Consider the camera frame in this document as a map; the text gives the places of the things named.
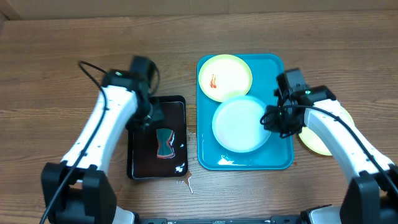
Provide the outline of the green orange sponge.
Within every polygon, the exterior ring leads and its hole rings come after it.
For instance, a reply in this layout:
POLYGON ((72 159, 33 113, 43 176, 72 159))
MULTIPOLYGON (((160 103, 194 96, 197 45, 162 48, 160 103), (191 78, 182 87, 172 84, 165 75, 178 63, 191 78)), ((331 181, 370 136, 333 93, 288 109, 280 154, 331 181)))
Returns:
POLYGON ((157 129, 156 136, 158 142, 157 158, 170 159, 175 155, 172 144, 174 142, 174 132, 171 129, 157 129))

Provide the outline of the light blue plate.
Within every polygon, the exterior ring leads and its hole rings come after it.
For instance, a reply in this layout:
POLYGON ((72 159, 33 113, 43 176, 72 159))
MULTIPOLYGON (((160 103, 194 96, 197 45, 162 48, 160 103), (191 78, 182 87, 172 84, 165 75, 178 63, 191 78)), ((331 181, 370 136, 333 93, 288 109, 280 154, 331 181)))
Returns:
POLYGON ((271 132, 260 123, 266 106, 260 99, 249 95, 221 103, 212 119, 212 131, 217 142, 231 152, 247 153, 259 149, 271 136, 271 132))

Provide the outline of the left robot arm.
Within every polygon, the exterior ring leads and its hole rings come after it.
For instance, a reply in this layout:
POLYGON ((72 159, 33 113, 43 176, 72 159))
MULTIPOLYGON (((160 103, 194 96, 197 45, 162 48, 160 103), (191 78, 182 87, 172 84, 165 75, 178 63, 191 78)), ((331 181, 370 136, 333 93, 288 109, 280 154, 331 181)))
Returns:
POLYGON ((118 206, 108 169, 116 143, 128 123, 148 127, 154 119, 152 79, 146 71, 110 70, 102 82, 92 114, 75 144, 56 163, 46 163, 41 184, 46 209, 44 223, 136 223, 138 216, 118 206))

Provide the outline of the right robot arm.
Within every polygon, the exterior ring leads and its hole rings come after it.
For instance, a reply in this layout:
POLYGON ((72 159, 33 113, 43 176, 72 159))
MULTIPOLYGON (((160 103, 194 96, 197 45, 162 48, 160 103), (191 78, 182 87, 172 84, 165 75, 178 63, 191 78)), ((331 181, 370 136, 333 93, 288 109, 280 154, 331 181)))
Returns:
POLYGON ((276 106, 260 119, 264 129, 292 136, 312 130, 338 161, 349 185, 339 207, 302 213, 302 223, 397 223, 397 166, 381 154, 343 114, 325 86, 275 91, 276 106))

